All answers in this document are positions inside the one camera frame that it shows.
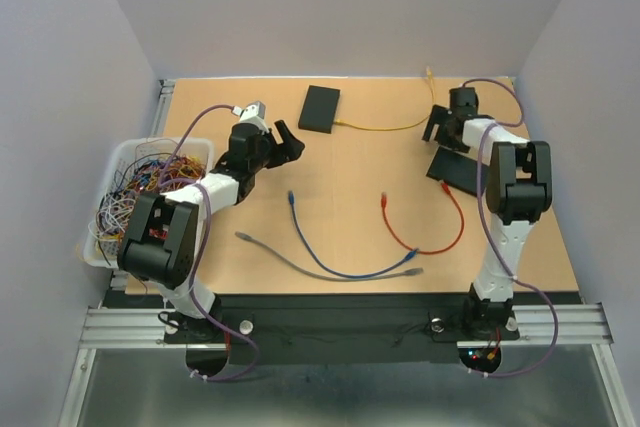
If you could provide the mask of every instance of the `gray wall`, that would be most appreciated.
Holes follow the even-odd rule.
[[[515,74],[559,0],[118,0],[163,78]]]
[[[555,209],[580,283],[601,301],[640,418],[640,0],[562,0],[517,82],[552,143]]]
[[[52,426],[106,285],[74,246],[157,83],[116,0],[0,0],[0,12],[0,424]]]

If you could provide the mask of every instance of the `purple cable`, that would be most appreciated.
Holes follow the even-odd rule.
[[[196,126],[198,121],[202,117],[207,115],[209,112],[212,112],[212,111],[218,110],[218,109],[233,110],[233,107],[230,106],[230,105],[227,105],[227,104],[212,105],[211,107],[207,107],[206,109],[204,109],[202,112],[200,112],[196,116],[195,119],[193,119],[193,122],[191,122],[191,125],[189,125],[189,127],[187,127],[187,130],[185,131],[184,135],[182,136],[182,138],[178,142],[178,145],[176,145],[176,148],[173,150],[173,152],[171,153],[169,158],[164,163],[164,166],[162,167],[162,170],[160,171],[160,175],[158,176],[158,187],[156,189],[157,191],[160,191],[160,189],[162,187],[165,187],[165,182],[163,182],[162,179],[164,179],[164,176],[166,175],[167,170],[169,169],[169,166],[171,165],[171,162],[173,162],[173,159],[175,159],[176,155],[178,155],[178,152],[180,152],[180,148],[182,147],[182,144],[184,144],[184,141],[187,140],[187,137],[189,137],[189,134],[191,133],[193,128]]]
[[[531,284],[528,284],[526,282],[522,282],[521,280],[518,280],[517,278],[514,278],[515,276],[513,274],[513,271],[507,265],[507,261],[504,259],[502,254],[500,254],[500,251],[498,250],[498,246],[497,246],[495,240],[491,237],[491,232],[489,231],[489,226],[487,224],[487,219],[484,216],[484,208],[483,208],[483,205],[482,205],[482,153],[484,152],[484,145],[485,145],[487,139],[489,138],[489,132],[491,132],[491,130],[494,129],[498,125],[501,125],[501,126],[504,126],[504,127],[519,127],[519,126],[521,126],[524,123],[524,109],[523,109],[522,104],[520,103],[520,99],[518,99],[518,96],[516,95],[516,93],[512,89],[507,87],[505,84],[503,84],[502,82],[499,82],[499,81],[494,80],[494,79],[477,78],[477,79],[467,80],[462,85],[466,86],[467,84],[470,84],[472,82],[489,82],[491,84],[499,85],[500,87],[502,87],[503,89],[505,89],[507,92],[509,92],[511,94],[511,96],[518,103],[518,107],[520,108],[520,120],[518,122],[516,122],[516,123],[497,122],[495,124],[491,124],[489,127],[487,127],[487,129],[482,134],[482,137],[480,138],[480,146],[478,147],[478,162],[477,162],[477,167],[476,167],[476,199],[478,201],[478,213],[480,214],[480,223],[482,224],[482,230],[484,231],[484,233],[485,233],[485,235],[487,237],[487,240],[489,241],[489,245],[491,246],[491,249],[493,250],[493,253],[495,254],[496,258],[498,259],[498,262],[500,262],[500,265],[502,266],[502,269],[506,272],[506,274],[509,277],[513,278],[513,282],[515,284],[535,292],[544,301],[544,303],[549,306],[549,310],[551,311],[551,317],[553,318],[553,337],[551,338],[551,343],[549,344],[549,348],[547,349],[545,354],[542,356],[542,358],[540,360],[538,360],[537,362],[535,362],[533,365],[530,365],[529,367],[526,367],[524,369],[516,370],[514,372],[505,372],[505,373],[487,374],[487,373],[480,373],[478,371],[474,371],[474,372],[478,372],[481,375],[486,376],[486,377],[504,379],[504,378],[509,378],[509,377],[515,377],[515,376],[522,375],[522,374],[528,374],[529,372],[532,372],[533,370],[535,370],[538,367],[540,367],[542,364],[544,364],[549,359],[549,357],[551,357],[551,354],[555,350],[556,344],[558,342],[558,331],[559,331],[559,328],[560,328],[560,322],[558,320],[558,313],[556,312],[556,309],[553,306],[553,303],[551,302],[551,299],[549,299],[549,296],[547,294],[545,294],[542,290],[540,290],[535,285],[531,285]]]
[[[198,248],[198,253],[196,254],[196,258],[193,261],[193,267],[191,268],[191,273],[189,274],[189,296],[191,297],[191,300],[193,301],[193,305],[196,306],[196,309],[198,309],[198,311],[209,321],[211,322],[214,326],[216,326],[218,329],[236,337],[237,339],[243,340],[244,342],[246,342],[247,344],[249,344],[251,346],[251,348],[254,350],[255,352],[255,356],[253,358],[253,360],[251,361],[251,363],[243,370],[241,370],[240,372],[236,372],[235,374],[231,374],[231,375],[227,375],[227,376],[222,376],[222,377],[206,377],[203,375],[200,375],[199,373],[197,373],[196,371],[191,371],[192,374],[196,375],[198,378],[202,379],[202,380],[206,380],[207,382],[228,382],[230,380],[235,380],[238,379],[242,376],[244,376],[245,374],[248,374],[249,372],[251,372],[256,365],[258,364],[258,360],[260,359],[260,348],[258,347],[258,345],[250,338],[247,337],[246,335],[242,335],[240,332],[237,332],[229,327],[227,327],[226,325],[224,325],[223,323],[217,321],[215,318],[213,318],[211,315],[209,315],[209,312],[207,312],[205,310],[204,307],[202,307],[202,304],[200,304],[200,302],[198,301],[198,299],[196,298],[196,294],[193,290],[193,284],[196,280],[196,273],[198,271],[198,267],[200,266],[200,261],[202,260],[202,256],[204,254],[204,250],[205,247],[207,246],[207,240],[209,240],[209,234],[211,233],[211,202],[209,201],[209,194],[207,193],[206,189],[201,185],[198,184],[195,180],[193,179],[187,179],[187,178],[176,178],[176,179],[171,179],[168,180],[166,182],[163,182],[161,187],[167,187],[171,184],[175,184],[175,183],[188,183],[193,185],[194,187],[196,187],[198,190],[200,190],[200,192],[202,193],[202,198],[204,200],[204,208],[206,211],[206,219],[205,219],[205,223],[204,223],[204,233],[202,234],[202,241],[200,242],[200,247]]]

